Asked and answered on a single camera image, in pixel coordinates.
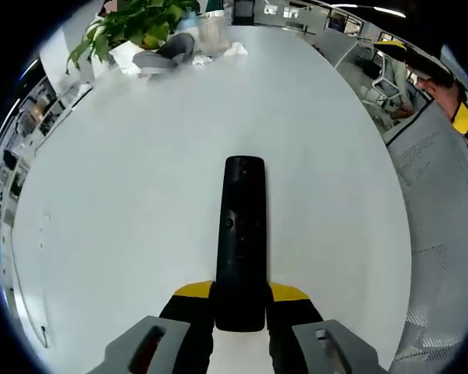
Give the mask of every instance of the desk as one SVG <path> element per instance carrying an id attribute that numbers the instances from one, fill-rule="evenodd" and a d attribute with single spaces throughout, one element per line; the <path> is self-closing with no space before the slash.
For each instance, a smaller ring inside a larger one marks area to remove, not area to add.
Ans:
<path id="1" fill-rule="evenodd" d="M 389 367 L 411 254 L 380 134 L 310 45 L 272 28 L 230 32 L 249 55 L 151 79 L 112 71 L 37 151 L 12 237 L 25 298 L 42 274 L 52 346 L 31 341 L 53 372 L 86 372 L 176 289 L 214 278 L 234 154 L 266 163 L 271 280 L 306 292 Z"/>

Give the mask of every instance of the white tissue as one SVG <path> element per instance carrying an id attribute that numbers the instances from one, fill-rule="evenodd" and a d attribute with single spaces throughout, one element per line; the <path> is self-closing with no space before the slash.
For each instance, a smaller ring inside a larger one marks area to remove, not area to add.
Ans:
<path id="1" fill-rule="evenodd" d="M 246 48 L 238 41 L 232 43 L 231 48 L 224 52 L 224 56 L 233 56 L 233 55 L 247 55 L 248 51 Z"/>
<path id="2" fill-rule="evenodd" d="M 115 58 L 123 74 L 134 76 L 140 73 L 140 68 L 133 63 L 133 56 L 142 51 L 141 47 L 131 41 L 127 41 L 110 50 L 109 54 Z"/>
<path id="3" fill-rule="evenodd" d="M 198 55 L 198 56 L 194 56 L 193 65 L 203 66 L 203 65 L 209 64 L 211 61 L 212 61 L 211 57 L 208 57 L 205 55 Z"/>

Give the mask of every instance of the potted plant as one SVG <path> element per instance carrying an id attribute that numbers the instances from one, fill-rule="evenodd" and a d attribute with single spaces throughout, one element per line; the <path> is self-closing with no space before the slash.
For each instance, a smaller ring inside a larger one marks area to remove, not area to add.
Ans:
<path id="1" fill-rule="evenodd" d="M 132 41 L 147 50 L 158 49 L 173 34 L 182 14 L 200 11 L 197 0 L 132 0 L 124 10 L 110 12 L 104 19 L 89 25 L 88 33 L 81 43 L 69 54 L 68 63 L 73 61 L 77 69 L 81 55 L 89 50 L 88 60 L 95 55 L 103 62 L 108 53 L 127 41 Z"/>

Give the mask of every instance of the table surface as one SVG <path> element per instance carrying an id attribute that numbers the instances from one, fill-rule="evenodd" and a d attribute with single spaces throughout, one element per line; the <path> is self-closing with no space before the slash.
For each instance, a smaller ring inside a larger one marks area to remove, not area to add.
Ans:
<path id="1" fill-rule="evenodd" d="M 225 159 L 236 154 L 265 160 L 271 280 L 392 362 L 410 233 L 380 134 L 310 45 L 279 29 L 229 32 L 248 55 L 150 79 L 110 72 L 38 150 L 12 237 L 51 347 L 27 334 L 53 372 L 86 372 L 176 289 L 215 277 Z M 209 372 L 271 372 L 266 333 L 214 338 Z"/>

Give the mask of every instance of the gray object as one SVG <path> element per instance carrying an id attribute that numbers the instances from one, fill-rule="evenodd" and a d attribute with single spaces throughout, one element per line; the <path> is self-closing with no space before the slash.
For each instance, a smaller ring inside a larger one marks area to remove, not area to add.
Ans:
<path id="1" fill-rule="evenodd" d="M 378 354 L 334 320 L 293 326 L 309 374 L 382 374 Z"/>
<path id="2" fill-rule="evenodd" d="M 142 51 L 133 56 L 133 63 L 144 72 L 160 73 L 188 62 L 193 56 L 194 38 L 189 34 L 171 37 L 156 52 Z"/>
<path id="3" fill-rule="evenodd" d="M 406 325 L 390 372 L 440 372 L 468 332 L 468 146 L 431 104 L 388 151 L 412 250 Z"/>
<path id="4" fill-rule="evenodd" d="M 189 323 L 171 319 L 145 317 L 108 344 L 104 361 L 89 373 L 130 374 L 134 372 L 130 368 L 135 365 L 134 360 L 138 359 L 137 355 L 143 353 L 143 345 L 149 343 L 148 339 L 155 339 L 159 344 L 152 356 L 147 373 L 172 374 L 175 359 L 189 326 Z"/>

